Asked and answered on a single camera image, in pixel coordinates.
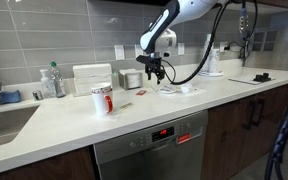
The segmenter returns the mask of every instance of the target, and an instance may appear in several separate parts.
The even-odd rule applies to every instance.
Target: clear bottle
[[[41,69],[42,74],[41,83],[42,83],[42,92],[44,98],[54,98],[56,97],[56,90],[54,86],[54,81],[50,80],[47,77],[47,69]]]
[[[60,71],[56,67],[55,62],[51,62],[51,79],[54,81],[56,97],[57,98],[64,97],[66,95],[64,89],[64,81],[60,74]]]

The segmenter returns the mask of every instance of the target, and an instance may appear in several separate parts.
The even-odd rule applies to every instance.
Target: electrical outlet
[[[227,42],[220,43],[220,52],[225,52],[224,48],[227,46]]]
[[[178,43],[177,48],[178,48],[178,55],[184,55],[185,52],[185,47],[184,43]]]
[[[144,52],[140,45],[135,44],[135,57],[143,56]]]
[[[115,58],[116,60],[124,60],[124,46],[123,45],[114,45],[115,48]]]

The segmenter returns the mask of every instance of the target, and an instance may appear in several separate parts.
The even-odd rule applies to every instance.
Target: kitchen
[[[276,13],[282,11],[285,13],[283,8],[270,7],[268,9],[273,9],[270,11],[278,9]],[[268,98],[267,102],[271,102],[270,96],[281,97],[284,92],[288,92],[288,71],[259,69],[265,67],[241,68],[242,62],[237,60],[239,51],[232,50],[220,55],[220,67],[225,73],[224,76],[215,78],[197,76],[192,83],[205,92],[195,95],[195,98],[176,99],[176,102],[160,97],[152,88],[148,88],[156,85],[156,79],[153,76],[151,81],[147,81],[146,74],[143,75],[144,89],[147,92],[143,96],[135,96],[134,94],[139,89],[118,90],[118,78],[113,75],[113,88],[116,89],[113,100],[115,109],[110,116],[100,122],[93,117],[95,108],[91,96],[75,98],[68,92],[67,97],[63,99],[32,100],[31,92],[40,89],[39,70],[48,68],[51,61],[58,63],[65,79],[74,77],[72,69],[75,65],[109,63],[115,73],[118,73],[120,69],[143,70],[144,65],[135,61],[134,45],[140,43],[142,33],[159,12],[158,6],[95,0],[64,0],[61,3],[46,0],[34,2],[0,0],[0,81],[3,81],[5,90],[20,89],[25,99],[18,104],[0,106],[0,113],[39,106],[17,137],[12,142],[0,146],[0,173],[6,171],[5,175],[0,174],[1,177],[8,176],[7,170],[19,167],[13,172],[9,171],[9,176],[17,177],[14,174],[18,170],[23,171],[22,174],[28,174],[27,179],[32,177],[43,179],[41,172],[44,165],[42,164],[48,164],[47,158],[53,158],[49,162],[55,164],[51,166],[56,167],[58,161],[58,166],[62,165],[64,171],[70,172],[65,176],[65,173],[56,173],[56,168],[53,167],[51,174],[59,175],[53,178],[61,179],[60,175],[62,175],[62,179],[65,177],[91,179],[92,173],[96,174],[96,170],[93,170],[93,168],[96,169],[96,165],[88,161],[88,159],[95,161],[94,153],[91,155],[89,153],[93,144],[199,111],[220,108],[221,105],[227,103],[231,104],[223,107],[224,109],[229,107],[228,109],[233,109],[232,112],[239,111],[241,109],[234,108],[244,107],[249,101],[257,102],[258,97]],[[216,11],[212,10],[197,20],[177,24],[171,28],[178,36],[178,43],[185,44],[183,55],[177,55],[177,48],[174,48],[171,49],[171,56],[165,58],[180,72],[177,77],[179,80],[190,75],[190,72],[196,68],[196,64],[200,62],[205,37],[211,32],[212,26],[210,25],[215,15]],[[250,22],[253,17],[254,14],[250,13]],[[257,28],[259,30],[270,28],[274,17],[274,14],[260,14]],[[219,48],[221,42],[239,41],[238,20],[239,11],[227,10],[224,13],[216,35],[215,47]],[[115,60],[114,45],[124,45],[125,60]],[[251,54],[251,59],[261,53],[261,51],[254,52]],[[264,72],[269,72],[276,79],[256,86],[228,81],[230,77],[249,74],[255,76],[257,73]],[[67,90],[70,89],[68,81],[65,81]],[[162,81],[163,85],[167,83],[166,79]],[[130,102],[133,106],[125,110],[119,109],[120,106]],[[277,109],[284,110],[283,107],[276,107],[275,110]],[[209,112],[208,127],[211,127],[210,121],[212,120]],[[206,137],[205,147],[208,146],[207,139]],[[257,155],[248,161],[256,160],[256,158],[258,158]],[[34,168],[31,167],[35,166],[41,169],[32,170]],[[45,166],[45,168],[45,174],[49,174],[47,168],[50,167]],[[76,175],[74,170],[77,174],[85,174],[85,177]],[[240,168],[230,171],[223,175],[223,179],[227,179],[227,176],[231,177],[240,171]]]

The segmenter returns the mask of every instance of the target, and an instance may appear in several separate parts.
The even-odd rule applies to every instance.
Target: gray tile backsplash
[[[50,61],[59,64],[64,78],[73,77],[77,64],[110,63],[113,71],[144,69],[135,61],[134,45],[160,11],[158,6],[103,0],[0,0],[0,81],[40,81],[39,70],[48,68]],[[185,43],[185,55],[179,56],[176,47],[165,59],[173,65],[198,63],[216,13],[171,27],[178,42]],[[261,15],[258,27],[269,26],[270,18]],[[224,13],[216,45],[239,39],[238,20],[239,11]],[[114,45],[124,45],[126,60],[115,60]],[[223,53],[221,59],[236,56]]]

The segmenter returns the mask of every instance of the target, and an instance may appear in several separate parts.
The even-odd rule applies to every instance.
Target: sink
[[[37,108],[0,112],[0,145],[13,141]]]

